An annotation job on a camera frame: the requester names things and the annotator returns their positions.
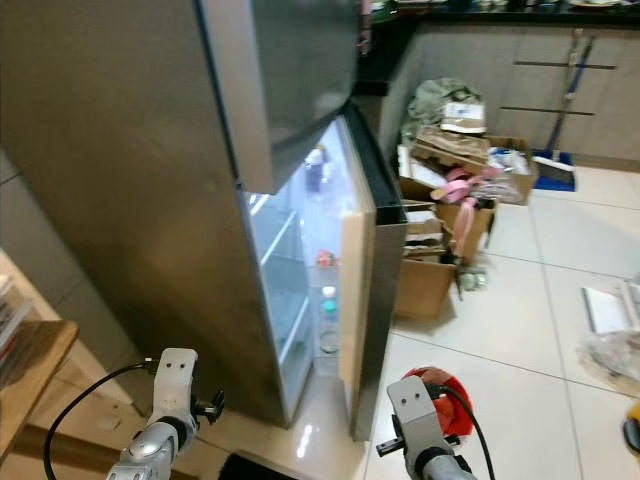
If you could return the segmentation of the moulded cardboard tray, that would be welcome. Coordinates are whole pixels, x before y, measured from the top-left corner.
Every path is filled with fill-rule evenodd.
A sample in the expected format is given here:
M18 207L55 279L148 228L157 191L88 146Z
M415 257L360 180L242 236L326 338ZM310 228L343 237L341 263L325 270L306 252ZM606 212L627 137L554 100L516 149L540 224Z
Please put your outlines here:
M408 152L416 160L480 173L489 168L489 148L490 143L485 138L426 125L413 137Z

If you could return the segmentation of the white lidded plastic container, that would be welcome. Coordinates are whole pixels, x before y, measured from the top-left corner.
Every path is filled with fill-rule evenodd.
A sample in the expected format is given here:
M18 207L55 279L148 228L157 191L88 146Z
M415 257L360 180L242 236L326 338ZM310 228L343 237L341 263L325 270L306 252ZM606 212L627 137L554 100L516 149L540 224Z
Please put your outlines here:
M13 276L0 275L0 358L5 358L12 349L15 334L31 308L31 301Z

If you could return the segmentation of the crumpled clear plastic bag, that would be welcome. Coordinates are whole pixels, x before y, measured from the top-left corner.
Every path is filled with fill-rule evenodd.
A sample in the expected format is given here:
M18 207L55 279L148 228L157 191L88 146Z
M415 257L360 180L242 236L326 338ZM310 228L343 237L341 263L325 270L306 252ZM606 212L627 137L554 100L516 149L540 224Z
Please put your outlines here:
M640 397L640 330L586 335L580 364L595 379L628 396Z

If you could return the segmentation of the steel fridge body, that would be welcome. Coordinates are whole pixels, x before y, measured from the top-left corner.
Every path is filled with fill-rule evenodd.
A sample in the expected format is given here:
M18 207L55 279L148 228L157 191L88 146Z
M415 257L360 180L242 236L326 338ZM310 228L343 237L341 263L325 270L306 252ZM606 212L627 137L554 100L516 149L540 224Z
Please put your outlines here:
M288 425L305 159L274 195L242 188L198 0L3 0L1 24L10 160L128 337L196 349L202 396Z

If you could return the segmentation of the grey green sack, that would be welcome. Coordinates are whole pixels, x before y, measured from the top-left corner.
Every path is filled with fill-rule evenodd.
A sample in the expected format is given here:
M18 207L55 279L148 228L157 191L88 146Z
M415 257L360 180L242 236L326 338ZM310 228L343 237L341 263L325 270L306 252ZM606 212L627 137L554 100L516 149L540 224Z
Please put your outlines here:
M401 141L411 141L421 128L442 124L448 102L484 105L484 93L456 78L426 79L413 91L399 129Z

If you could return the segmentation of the open cardboard box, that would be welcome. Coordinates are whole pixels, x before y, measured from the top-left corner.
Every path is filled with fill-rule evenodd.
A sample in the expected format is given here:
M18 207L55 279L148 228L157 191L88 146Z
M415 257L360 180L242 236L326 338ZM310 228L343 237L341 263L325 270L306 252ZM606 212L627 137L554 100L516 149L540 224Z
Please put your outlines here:
M442 315L456 274L456 265L403 260L393 314L410 319L436 319Z
M408 178L399 178L399 189L404 200L426 202L431 205L436 219L442 221L452 234L454 255L463 265L474 265L485 246L485 236L492 229L497 216L497 202L480 198L474 205L440 204L430 197L430 189Z
M522 138L518 137L507 137L507 136L488 136L488 141L490 143L490 147L502 147L502 148L517 148L522 152L525 152L532 164L534 164L535 173L538 173L538 165L535 164L534 155L532 155L531 148L529 147L529 143Z

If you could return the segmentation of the small clear jar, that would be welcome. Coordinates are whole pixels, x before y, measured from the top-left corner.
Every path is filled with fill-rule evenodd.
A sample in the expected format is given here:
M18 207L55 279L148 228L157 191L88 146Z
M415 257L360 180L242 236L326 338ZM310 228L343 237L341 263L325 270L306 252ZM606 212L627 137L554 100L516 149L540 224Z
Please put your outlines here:
M485 291L488 274L483 269L463 269L458 271L454 283L460 292Z

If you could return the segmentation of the clear plastic packaging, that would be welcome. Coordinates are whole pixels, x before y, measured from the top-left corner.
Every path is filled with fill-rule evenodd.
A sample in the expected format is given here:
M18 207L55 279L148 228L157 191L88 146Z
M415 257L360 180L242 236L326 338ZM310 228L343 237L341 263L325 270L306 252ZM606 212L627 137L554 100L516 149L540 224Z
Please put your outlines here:
M529 156L517 148L490 147L488 166L495 170L480 192L502 204L526 205L538 180Z

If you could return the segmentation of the blue dustpan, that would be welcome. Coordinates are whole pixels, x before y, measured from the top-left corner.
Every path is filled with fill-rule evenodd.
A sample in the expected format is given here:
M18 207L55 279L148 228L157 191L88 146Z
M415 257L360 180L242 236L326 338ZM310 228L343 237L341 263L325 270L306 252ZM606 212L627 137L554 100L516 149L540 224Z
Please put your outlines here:
M534 160L539 173L535 189L576 191L577 179L571 154L559 150L535 150Z

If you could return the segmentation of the white labelled parcel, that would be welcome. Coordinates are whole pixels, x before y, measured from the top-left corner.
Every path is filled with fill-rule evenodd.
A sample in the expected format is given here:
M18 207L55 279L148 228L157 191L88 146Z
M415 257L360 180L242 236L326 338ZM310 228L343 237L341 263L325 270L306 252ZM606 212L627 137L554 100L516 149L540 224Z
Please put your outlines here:
M445 102L440 109L442 131L457 134L485 134L486 108L483 102Z

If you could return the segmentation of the white flat board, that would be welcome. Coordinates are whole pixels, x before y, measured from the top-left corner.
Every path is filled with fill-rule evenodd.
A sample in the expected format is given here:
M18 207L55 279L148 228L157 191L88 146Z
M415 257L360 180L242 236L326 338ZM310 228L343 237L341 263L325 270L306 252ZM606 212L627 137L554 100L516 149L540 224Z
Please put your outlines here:
M609 288L582 288L590 332L640 332L640 283L626 280Z

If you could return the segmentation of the grey kitchen cabinet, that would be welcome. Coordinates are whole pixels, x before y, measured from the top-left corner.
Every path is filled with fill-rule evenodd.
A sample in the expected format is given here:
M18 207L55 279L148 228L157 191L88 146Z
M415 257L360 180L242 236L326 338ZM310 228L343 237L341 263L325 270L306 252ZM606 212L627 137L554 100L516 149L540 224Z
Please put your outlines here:
M559 145L584 166L640 172L640 29L422 26L390 78L388 93L355 97L388 146L422 82L461 79L484 93L493 133L544 148L575 29L596 41Z

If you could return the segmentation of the red white patterned bowl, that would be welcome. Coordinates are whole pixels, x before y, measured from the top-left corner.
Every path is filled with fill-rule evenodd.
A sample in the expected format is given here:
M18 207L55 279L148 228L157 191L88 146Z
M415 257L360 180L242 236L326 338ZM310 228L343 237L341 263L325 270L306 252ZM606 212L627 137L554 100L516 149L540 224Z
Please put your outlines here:
M404 374L404 378L416 376L424 381L431 394L440 428L447 436L468 436L474 434L475 421L472 419L471 399L461 380L440 367L415 367Z

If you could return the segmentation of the teal capped bottle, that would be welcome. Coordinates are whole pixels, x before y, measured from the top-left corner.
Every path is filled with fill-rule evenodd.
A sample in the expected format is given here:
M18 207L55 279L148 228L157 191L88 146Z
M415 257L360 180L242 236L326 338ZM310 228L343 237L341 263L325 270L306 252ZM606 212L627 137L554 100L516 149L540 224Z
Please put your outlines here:
M335 355L340 348L340 316L337 288L321 288L320 348L325 355Z

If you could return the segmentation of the blue handled broom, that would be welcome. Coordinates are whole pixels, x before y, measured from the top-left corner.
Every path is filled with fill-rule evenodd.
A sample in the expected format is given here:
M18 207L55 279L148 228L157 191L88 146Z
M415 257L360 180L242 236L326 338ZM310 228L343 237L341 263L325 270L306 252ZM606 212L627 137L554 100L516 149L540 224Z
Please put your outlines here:
M544 173L545 177L558 178L563 182L573 178L573 166L571 165L571 157L564 156L561 147L561 138L564 123L573 105L573 99L586 67L591 52L593 52L596 37L586 35L585 29L575 29L571 38L570 55L566 61L567 70L564 72L563 90L561 99L559 99L556 111L556 120L554 120L552 132L549 133L547 146L544 150L540 150L535 155L535 160L541 165L541 168L547 169Z

